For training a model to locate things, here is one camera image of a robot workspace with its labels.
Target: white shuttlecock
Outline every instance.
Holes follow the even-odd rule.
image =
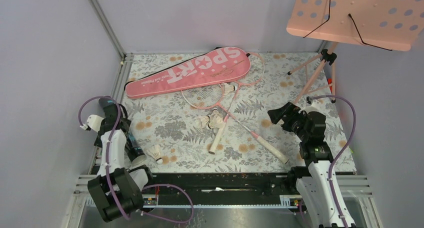
[[[209,123],[209,116],[208,115],[205,115],[205,116],[198,116],[197,118],[196,118],[196,126],[198,127],[198,128],[201,128],[201,129],[203,129],[203,128],[205,128],[205,127],[207,127],[207,128],[209,128],[208,127],[208,123]]]
[[[209,118],[209,128],[215,130],[224,127],[224,125],[223,116],[218,112],[217,109],[213,109]]]
[[[231,92],[235,91],[236,89],[237,89],[237,87],[235,85],[224,83],[224,96],[230,94]]]
[[[156,161],[156,163],[162,164],[162,162],[164,162],[162,160],[161,146],[160,145],[155,144],[154,146],[147,149],[146,153],[147,153],[147,155],[153,157],[153,159]]]

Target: white racket grip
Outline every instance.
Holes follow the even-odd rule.
[[[258,136],[256,140],[265,148],[268,149],[274,156],[276,156],[280,161],[282,161],[284,164],[289,161],[289,158],[285,156],[283,153],[281,153],[279,150],[277,150],[272,144],[268,143],[264,138],[261,136]]]
[[[224,129],[227,123],[224,123],[222,128],[219,128],[218,132],[215,135],[215,139],[212,142],[212,145],[209,148],[209,153],[215,155],[215,151],[217,150],[218,145],[220,144],[221,137],[223,136]]]

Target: floral tablecloth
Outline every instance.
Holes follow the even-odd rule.
[[[129,80],[140,79],[155,71],[178,64],[199,54],[140,54],[135,55]],[[213,142],[213,131],[196,127],[198,116],[211,110],[192,108],[180,92],[129,99],[124,95],[123,105],[128,110],[131,131],[138,144],[148,148],[160,144],[163,164],[157,164],[150,156],[145,161],[155,173],[224,173],[224,172],[287,172],[292,166],[304,165],[299,155],[299,139],[271,123],[267,111],[293,101],[306,83],[305,70],[288,76],[287,72],[316,53],[263,53],[265,74],[263,80],[253,86],[243,86],[231,112],[247,127],[289,156],[283,164],[259,144],[241,125],[228,119],[224,135],[215,155],[208,153]],[[308,65],[309,76],[319,60]],[[324,72],[319,74],[312,90],[327,84]],[[326,88],[312,95],[330,94]],[[232,95],[222,105],[229,107]],[[297,104],[306,105],[306,96]],[[346,143],[346,137],[336,107],[329,99],[319,100],[326,119],[326,142],[333,156]],[[335,165],[336,171],[355,171],[350,150],[346,150]]]

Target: gray wall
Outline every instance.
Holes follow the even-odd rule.
[[[292,36],[295,0],[98,0],[127,52],[316,51],[320,41]]]
[[[336,93],[357,114],[353,157],[366,174],[385,228],[424,224],[424,54],[421,36],[408,52],[340,44]],[[336,102],[346,134],[352,112]]]
[[[88,0],[0,0],[0,227],[61,225],[93,153],[79,106],[119,61]]]

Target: pink music stand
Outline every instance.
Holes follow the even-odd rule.
[[[328,19],[329,2],[296,0],[287,32],[301,37],[309,34]],[[331,55],[338,43],[364,46],[348,14],[352,15],[365,43],[390,50],[410,50],[424,28],[424,0],[331,0],[329,21],[307,36],[333,42],[324,56]],[[287,74],[291,75],[321,56],[316,55]],[[332,93],[335,94],[335,63],[332,63],[332,83],[309,91],[326,62],[323,58],[294,101],[295,104],[303,95],[326,87],[332,87]]]

